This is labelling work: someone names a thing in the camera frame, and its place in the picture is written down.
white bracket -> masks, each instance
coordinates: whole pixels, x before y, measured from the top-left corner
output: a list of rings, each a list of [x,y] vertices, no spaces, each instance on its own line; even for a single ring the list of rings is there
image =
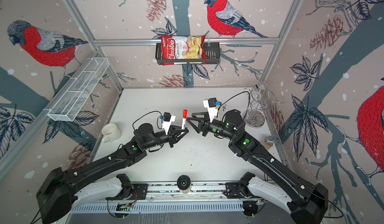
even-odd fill
[[[164,130],[166,131],[167,135],[168,135],[168,130],[169,130],[169,127],[170,127],[170,123],[175,121],[175,119],[176,119],[176,116],[171,116],[169,121],[164,121],[163,124],[161,125],[161,128],[164,128]]]
[[[203,104],[204,104],[204,107],[206,107],[208,109],[208,114],[209,114],[209,121],[212,122],[216,117],[217,117],[217,113],[218,113],[218,107],[220,105],[216,105],[214,107],[209,107],[209,104],[208,104],[208,99],[205,99],[203,101]]]

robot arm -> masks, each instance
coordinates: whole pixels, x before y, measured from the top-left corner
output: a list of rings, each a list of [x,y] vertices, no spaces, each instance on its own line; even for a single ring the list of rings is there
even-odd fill
[[[192,121],[197,121],[198,125],[194,125]],[[269,186],[268,183],[260,183],[260,178],[252,174],[253,176],[243,177],[242,183],[239,182],[242,195],[247,197],[253,194],[275,203],[290,213],[297,224],[319,224],[321,222],[328,208],[326,203],[328,190],[320,183],[313,185],[302,179],[276,160],[259,141],[244,130],[245,121],[242,119],[240,111],[228,111],[225,114],[224,122],[217,119],[211,122],[208,112],[192,113],[192,117],[187,118],[187,122],[197,133],[203,132],[203,136],[212,132],[217,136],[229,139],[228,146],[233,153],[261,169],[283,190],[283,192],[277,190],[271,192],[272,188],[266,190],[265,187]]]
[[[146,149],[167,142],[173,147],[187,133],[187,129],[182,130],[180,126],[174,125],[169,126],[167,134],[165,131],[154,133],[152,125],[144,123],[134,130],[135,136],[132,140],[114,153],[76,169],[52,170],[36,194],[42,222],[48,224],[57,221],[72,208],[100,198],[128,198],[133,192],[133,187],[124,174],[118,175],[108,183],[93,182],[137,163],[147,155]]]

white wire basket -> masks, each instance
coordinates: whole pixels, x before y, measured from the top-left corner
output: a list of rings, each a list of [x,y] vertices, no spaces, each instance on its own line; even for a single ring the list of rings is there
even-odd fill
[[[91,58],[84,70],[49,111],[54,121],[73,121],[109,67],[106,58]]]

white mug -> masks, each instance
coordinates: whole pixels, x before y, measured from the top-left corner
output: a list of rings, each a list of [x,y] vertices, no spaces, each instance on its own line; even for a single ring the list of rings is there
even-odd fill
[[[101,130],[101,133],[104,135],[103,139],[101,140],[102,142],[116,141],[121,136],[120,130],[113,123],[105,125]]]

chip bag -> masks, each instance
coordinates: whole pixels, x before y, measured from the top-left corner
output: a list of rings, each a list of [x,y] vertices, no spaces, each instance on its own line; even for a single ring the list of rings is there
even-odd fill
[[[206,58],[203,49],[204,36],[167,36],[161,35],[161,52],[163,59]],[[163,63],[163,65],[186,64],[185,62]]]

